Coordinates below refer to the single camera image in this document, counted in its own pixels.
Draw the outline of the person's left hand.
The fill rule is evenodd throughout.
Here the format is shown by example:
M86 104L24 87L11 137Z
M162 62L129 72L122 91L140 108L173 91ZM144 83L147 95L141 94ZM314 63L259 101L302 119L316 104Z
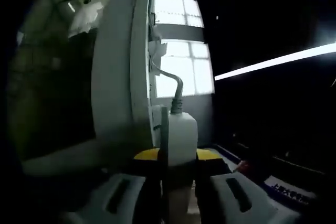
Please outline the person's left hand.
M167 223L192 223L192 215L188 213L193 180L177 188L169 189L167 194Z

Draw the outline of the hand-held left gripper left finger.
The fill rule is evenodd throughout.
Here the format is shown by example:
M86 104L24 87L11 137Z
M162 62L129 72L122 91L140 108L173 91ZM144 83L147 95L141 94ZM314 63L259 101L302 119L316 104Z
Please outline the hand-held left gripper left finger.
M66 223L161 223L159 149L141 151L122 172L95 189Z

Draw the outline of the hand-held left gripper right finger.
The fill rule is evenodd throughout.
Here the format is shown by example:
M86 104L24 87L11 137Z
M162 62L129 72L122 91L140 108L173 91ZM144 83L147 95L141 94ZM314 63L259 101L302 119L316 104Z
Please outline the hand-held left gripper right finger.
M202 223L288 223L260 186L232 172L216 152L197 149L195 192Z

